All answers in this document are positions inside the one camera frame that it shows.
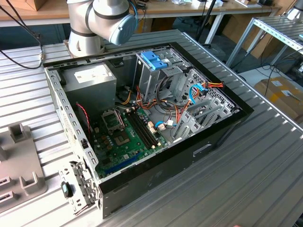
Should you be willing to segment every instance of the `wooden desk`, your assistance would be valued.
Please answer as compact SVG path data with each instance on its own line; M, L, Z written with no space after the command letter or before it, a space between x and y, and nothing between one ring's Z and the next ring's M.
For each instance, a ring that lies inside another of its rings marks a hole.
M4 7L9 13L14 15L9 7ZM281 7L261 8L246 8L233 0L224 3L222 7L214 8L211 15L217 15L214 24L210 30L206 43L211 43L219 24L226 14L246 14L246 13L266 13L270 12L274 16ZM45 24L65 24L69 23L68 6L65 0L48 0L38 12L17 9L20 16L27 25L45 25ZM159 2L150 0L147 2L146 18L159 17L188 17L202 15L203 7L195 8L192 4L176 5L170 0L166 2ZM142 18L144 13L138 10L139 18ZM3 26L17 26L4 12L0 11L0 27Z

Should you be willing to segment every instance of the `green circuit board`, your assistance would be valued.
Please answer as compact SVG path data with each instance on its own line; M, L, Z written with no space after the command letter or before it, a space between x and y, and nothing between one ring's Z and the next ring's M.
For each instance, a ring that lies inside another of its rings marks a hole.
M134 114L138 115L138 119L148 128L149 119L144 110L138 109ZM167 146L160 134L150 133L156 144L154 148L148 148L138 135L135 126L132 126L127 119L127 114L121 113L121 118L125 125L124 130L116 130L112 134L108 133L103 120L95 124L99 126L98 132L94 133L94 151L99 160L96 171L101 177L116 172Z

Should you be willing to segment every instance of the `blue drive bay latch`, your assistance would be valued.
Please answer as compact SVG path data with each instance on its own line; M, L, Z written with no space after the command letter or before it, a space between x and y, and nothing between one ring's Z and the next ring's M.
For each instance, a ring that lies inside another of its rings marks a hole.
M143 57L146 63L149 64L153 70L160 70L168 66L152 51L142 52L141 57Z

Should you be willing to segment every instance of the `ram slot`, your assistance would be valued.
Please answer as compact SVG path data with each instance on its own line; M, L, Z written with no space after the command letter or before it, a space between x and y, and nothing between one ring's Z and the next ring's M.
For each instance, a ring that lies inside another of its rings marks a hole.
M130 122L140 139L143 141L147 149L152 148L153 145L156 146L157 141L152 136L150 131L145 127L144 123L136 113L127 113L126 118Z

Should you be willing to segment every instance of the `open computer tower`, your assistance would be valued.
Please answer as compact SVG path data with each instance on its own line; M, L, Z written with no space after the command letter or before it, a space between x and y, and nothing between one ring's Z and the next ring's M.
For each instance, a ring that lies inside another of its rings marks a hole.
M75 215L102 217L220 146L253 112L177 43L44 64L74 161L59 174Z

